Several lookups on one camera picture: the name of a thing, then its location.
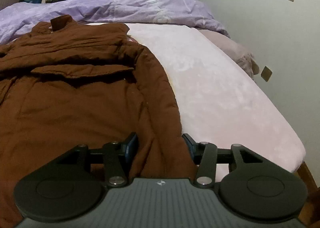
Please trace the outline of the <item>purple duvet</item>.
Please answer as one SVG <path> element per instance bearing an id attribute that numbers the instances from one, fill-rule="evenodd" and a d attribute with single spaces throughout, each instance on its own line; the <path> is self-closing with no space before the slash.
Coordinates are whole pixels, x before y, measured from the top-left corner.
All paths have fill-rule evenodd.
<path id="1" fill-rule="evenodd" d="M 210 9 L 198 0 L 65 0 L 16 3 L 1 10 L 1 43 L 28 33 L 39 22 L 70 15 L 80 23 L 155 23 L 207 29 L 228 36 Z"/>

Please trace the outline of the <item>small wall socket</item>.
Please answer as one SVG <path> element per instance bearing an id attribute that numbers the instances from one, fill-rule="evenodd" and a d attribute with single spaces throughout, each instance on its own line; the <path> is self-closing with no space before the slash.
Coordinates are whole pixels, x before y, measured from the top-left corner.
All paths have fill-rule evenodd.
<path id="1" fill-rule="evenodd" d="M 270 77 L 272 76 L 272 73 L 273 72 L 267 66 L 265 66 L 260 76 L 263 78 L 265 82 L 268 82 L 270 80 Z"/>

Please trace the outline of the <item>brown padded coat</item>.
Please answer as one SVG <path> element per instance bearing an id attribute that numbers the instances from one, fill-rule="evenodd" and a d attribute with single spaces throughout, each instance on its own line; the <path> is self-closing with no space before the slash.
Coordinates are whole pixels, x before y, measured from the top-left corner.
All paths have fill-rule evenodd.
<path id="1" fill-rule="evenodd" d="M 17 182 L 79 144 L 135 132 L 131 177 L 195 177 L 167 74 L 128 31 L 65 15 L 1 45 L 1 227 L 21 221 Z"/>

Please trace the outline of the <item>pink pillow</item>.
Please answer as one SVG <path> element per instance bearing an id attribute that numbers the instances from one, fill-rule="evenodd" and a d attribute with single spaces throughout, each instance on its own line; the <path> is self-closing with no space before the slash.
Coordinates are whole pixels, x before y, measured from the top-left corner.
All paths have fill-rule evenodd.
<path id="1" fill-rule="evenodd" d="M 210 42 L 227 54 L 239 67 L 241 67 L 252 79 L 258 75 L 260 68 L 253 54 L 244 46 L 218 32 L 199 29 Z"/>

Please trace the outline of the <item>pink plush bed blanket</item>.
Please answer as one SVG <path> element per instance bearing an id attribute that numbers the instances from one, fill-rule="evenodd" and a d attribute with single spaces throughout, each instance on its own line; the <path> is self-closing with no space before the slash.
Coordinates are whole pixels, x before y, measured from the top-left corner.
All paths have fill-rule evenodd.
<path id="1" fill-rule="evenodd" d="M 129 24 L 129 35 L 162 64 L 182 130 L 198 142 L 240 143 L 294 172 L 306 151 L 286 119 L 253 80 L 203 33 L 186 26 Z"/>

